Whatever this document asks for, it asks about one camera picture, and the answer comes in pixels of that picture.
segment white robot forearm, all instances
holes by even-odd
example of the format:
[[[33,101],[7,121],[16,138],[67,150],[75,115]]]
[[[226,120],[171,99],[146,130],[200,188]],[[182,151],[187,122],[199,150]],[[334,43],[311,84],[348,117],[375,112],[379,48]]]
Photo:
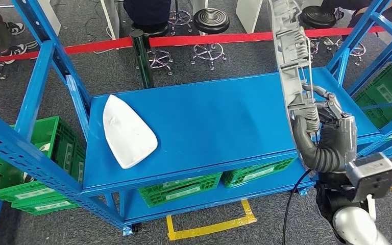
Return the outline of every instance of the white robot forearm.
[[[333,217],[335,232],[347,245],[390,245],[388,240],[375,226],[375,221],[364,209],[343,207]]]

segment stool seat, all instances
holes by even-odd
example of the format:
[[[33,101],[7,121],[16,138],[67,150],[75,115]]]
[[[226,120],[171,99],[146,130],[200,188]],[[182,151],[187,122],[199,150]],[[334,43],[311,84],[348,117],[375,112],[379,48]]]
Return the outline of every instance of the stool seat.
[[[336,24],[336,16],[321,9],[320,6],[308,6],[300,14],[300,20],[303,24],[315,28],[331,28]]]
[[[207,8],[201,9],[193,16],[196,29],[207,34],[218,34],[229,28],[229,17],[224,11]]]
[[[142,26],[136,23],[131,25],[133,29],[141,29],[148,37],[163,37],[169,32],[169,23],[156,24],[151,26]]]

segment crate label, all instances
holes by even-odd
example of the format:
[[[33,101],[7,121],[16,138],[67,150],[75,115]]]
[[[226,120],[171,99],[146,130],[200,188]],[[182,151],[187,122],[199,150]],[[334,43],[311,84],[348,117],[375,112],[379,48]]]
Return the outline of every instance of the crate label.
[[[251,175],[246,175],[242,181],[254,179],[254,178],[259,177],[261,175],[268,174],[269,172],[272,172],[273,170],[274,170],[274,167],[270,167],[264,171],[257,172],[257,173],[251,174]]]
[[[185,191],[182,191],[182,192],[178,192],[178,193],[175,193],[175,194],[167,195],[166,196],[166,200],[172,200],[172,199],[175,199],[175,198],[179,198],[179,197],[182,197],[184,195],[188,195],[188,194],[192,194],[192,193],[198,192],[200,190],[201,190],[201,188],[199,186],[197,186],[197,187],[192,188],[192,189],[188,189],[188,190],[185,190]]]
[[[35,210],[44,211],[44,210],[49,210],[52,208],[60,208],[60,207],[65,207],[65,206],[69,206],[69,205],[71,205],[71,203],[69,201],[64,201],[64,202],[60,202],[60,203],[53,203],[53,204],[49,204],[49,205],[38,206],[38,207],[35,207]]]
[[[163,183],[163,187],[168,187],[168,186],[171,186],[171,185],[176,185],[176,184],[182,183],[182,182],[184,182],[184,181],[189,181],[189,180],[196,179],[196,178],[199,178],[199,177],[201,177],[201,176],[191,177],[191,178],[187,178],[187,179],[183,179],[183,180],[169,181],[169,182]]]
[[[27,192],[27,193],[16,195],[16,198],[18,198],[19,200],[22,200],[22,199],[26,199],[26,198],[36,197],[38,195],[51,193],[51,192],[54,192],[54,191],[55,190],[53,190],[51,188],[44,188],[44,189],[35,190],[35,191],[31,191],[31,192]]]
[[[379,85],[378,87],[376,87],[376,89],[379,91],[379,93],[384,97],[384,99],[388,103],[392,103],[392,93],[387,89],[387,87],[384,84]]]
[[[70,172],[72,157],[73,157],[73,145],[67,143],[67,149],[65,150],[65,163],[64,163],[64,170],[67,173]]]
[[[77,176],[79,182],[83,182],[83,162],[79,162],[79,175]]]

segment black rubber cable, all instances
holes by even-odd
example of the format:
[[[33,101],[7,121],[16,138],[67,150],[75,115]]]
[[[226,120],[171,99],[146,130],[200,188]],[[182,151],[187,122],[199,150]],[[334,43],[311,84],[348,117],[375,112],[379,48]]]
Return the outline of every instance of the black rubber cable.
[[[307,170],[303,175],[301,175],[301,177],[298,179],[297,183],[295,184],[295,186],[292,189],[292,192],[289,196],[289,200],[288,200],[288,204],[286,204],[286,211],[285,211],[285,219],[283,220],[283,236],[282,236],[282,245],[285,245],[286,243],[286,222],[288,220],[288,211],[289,211],[289,205],[290,205],[290,201],[292,200],[292,196],[295,193],[295,191],[297,190],[298,186],[300,185],[301,181],[303,181],[303,179],[311,172],[312,170],[309,169]]]

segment black cable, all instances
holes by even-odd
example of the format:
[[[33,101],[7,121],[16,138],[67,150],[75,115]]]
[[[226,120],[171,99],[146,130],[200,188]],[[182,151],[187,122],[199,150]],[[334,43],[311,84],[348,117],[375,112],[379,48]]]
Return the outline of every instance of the black cable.
[[[289,205],[290,205],[290,201],[292,200],[292,196],[295,193],[295,191],[297,190],[298,186],[300,185],[301,181],[303,181],[304,177],[306,177],[312,170],[308,169],[303,175],[301,175],[301,177],[298,179],[297,183],[295,184],[295,186],[292,189],[292,192],[289,196],[289,200],[288,200],[288,204],[286,204],[286,211],[285,211],[285,219],[283,220],[283,236],[282,236],[282,245],[286,244],[286,222],[288,220],[288,211],[289,211]]]
[[[90,0],[90,1],[93,2],[93,3],[95,3],[94,10],[95,10],[95,13],[96,13],[97,17],[89,18],[89,19],[85,22],[85,24],[83,25],[83,28],[85,29],[85,34],[86,34],[86,35],[93,37],[93,40],[90,40],[91,42],[93,42],[93,41],[95,41],[95,40],[97,39],[97,37],[96,37],[95,35],[89,34],[89,33],[88,33],[88,30],[87,30],[87,28],[86,28],[86,26],[87,26],[88,23],[89,23],[91,20],[93,20],[93,19],[103,19],[103,18],[100,16],[100,14],[99,14],[98,11],[97,11],[97,6],[99,5],[100,0],[99,0],[98,2],[97,2],[97,1],[94,1],[94,0]]]

